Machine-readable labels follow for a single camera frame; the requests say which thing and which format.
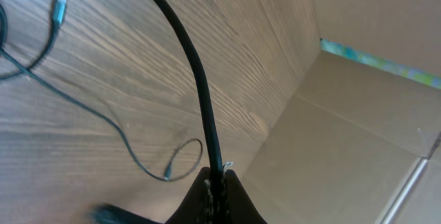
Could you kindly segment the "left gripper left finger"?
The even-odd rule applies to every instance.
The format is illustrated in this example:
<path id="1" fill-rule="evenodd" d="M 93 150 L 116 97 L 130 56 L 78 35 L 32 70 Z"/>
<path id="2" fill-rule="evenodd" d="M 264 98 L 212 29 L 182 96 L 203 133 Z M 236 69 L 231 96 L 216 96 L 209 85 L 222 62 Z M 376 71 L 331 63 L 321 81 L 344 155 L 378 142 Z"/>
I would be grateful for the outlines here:
<path id="1" fill-rule="evenodd" d="M 211 223 L 211 183 L 210 169 L 203 167 L 185 195 L 182 203 L 166 224 Z"/>

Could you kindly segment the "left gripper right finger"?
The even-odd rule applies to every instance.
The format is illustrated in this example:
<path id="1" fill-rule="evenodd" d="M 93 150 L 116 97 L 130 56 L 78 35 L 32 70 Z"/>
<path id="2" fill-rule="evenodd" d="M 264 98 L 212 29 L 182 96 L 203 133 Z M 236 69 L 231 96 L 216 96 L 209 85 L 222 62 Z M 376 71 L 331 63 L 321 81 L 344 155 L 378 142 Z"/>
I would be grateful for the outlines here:
<path id="1" fill-rule="evenodd" d="M 267 224 L 255 208 L 233 170 L 224 173 L 229 211 L 233 224 Z"/>

